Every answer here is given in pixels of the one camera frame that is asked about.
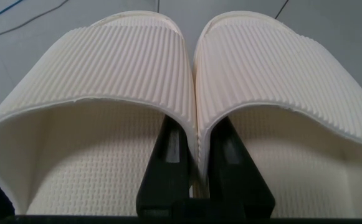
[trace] textured footbed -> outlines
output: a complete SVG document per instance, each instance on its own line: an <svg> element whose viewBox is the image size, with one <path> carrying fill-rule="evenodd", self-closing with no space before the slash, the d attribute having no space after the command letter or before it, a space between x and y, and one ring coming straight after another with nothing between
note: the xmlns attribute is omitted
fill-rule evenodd
<svg viewBox="0 0 362 224"><path fill-rule="evenodd" d="M315 41L232 13L209 22L196 49L202 174L211 129L229 115L275 197L273 217L362 218L362 89Z"/></svg>
<svg viewBox="0 0 362 224"><path fill-rule="evenodd" d="M136 215L163 114L88 102L48 111L29 215Z"/></svg>
<svg viewBox="0 0 362 224"><path fill-rule="evenodd" d="M72 30L0 105L0 187L16 214L135 216L164 114L194 156L195 105L167 17L126 12Z"/></svg>
<svg viewBox="0 0 362 224"><path fill-rule="evenodd" d="M272 217L362 217L362 146L281 108L230 119L275 197Z"/></svg>

